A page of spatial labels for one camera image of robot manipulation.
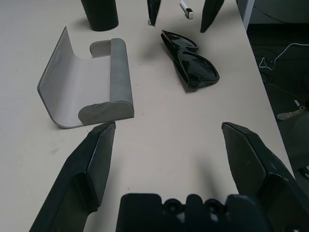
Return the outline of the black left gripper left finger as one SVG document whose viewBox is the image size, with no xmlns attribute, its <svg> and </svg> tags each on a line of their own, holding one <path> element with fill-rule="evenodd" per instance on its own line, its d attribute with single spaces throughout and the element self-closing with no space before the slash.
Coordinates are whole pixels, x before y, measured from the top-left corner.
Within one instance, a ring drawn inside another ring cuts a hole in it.
<svg viewBox="0 0 309 232">
<path fill-rule="evenodd" d="M 82 232 L 98 211 L 112 157 L 115 122 L 94 127 L 66 159 L 30 231 Z"/>
</svg>

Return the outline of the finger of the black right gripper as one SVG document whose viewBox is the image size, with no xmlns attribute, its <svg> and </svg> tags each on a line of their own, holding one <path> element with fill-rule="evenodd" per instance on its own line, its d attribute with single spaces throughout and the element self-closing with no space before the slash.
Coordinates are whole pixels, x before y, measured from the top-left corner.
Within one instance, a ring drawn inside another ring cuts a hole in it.
<svg viewBox="0 0 309 232">
<path fill-rule="evenodd" d="M 200 32 L 204 33 L 208 27 L 213 23 L 216 18 L 219 10 L 223 5 L 224 0 L 205 0 L 203 10 L 202 10 L 202 19 L 201 19 L 201 28 Z"/>
<path fill-rule="evenodd" d="M 154 26 L 159 12 L 161 0 L 147 0 L 149 25 Z"/>
</svg>

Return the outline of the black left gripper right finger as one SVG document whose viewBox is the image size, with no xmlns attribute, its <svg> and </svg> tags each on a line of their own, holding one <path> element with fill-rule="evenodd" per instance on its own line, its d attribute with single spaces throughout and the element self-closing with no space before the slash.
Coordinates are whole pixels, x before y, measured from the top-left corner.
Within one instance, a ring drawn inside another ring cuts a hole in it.
<svg viewBox="0 0 309 232">
<path fill-rule="evenodd" d="M 309 198 L 255 132 L 222 123 L 231 174 L 241 195 L 256 197 L 276 232 L 309 230 Z"/>
</svg>

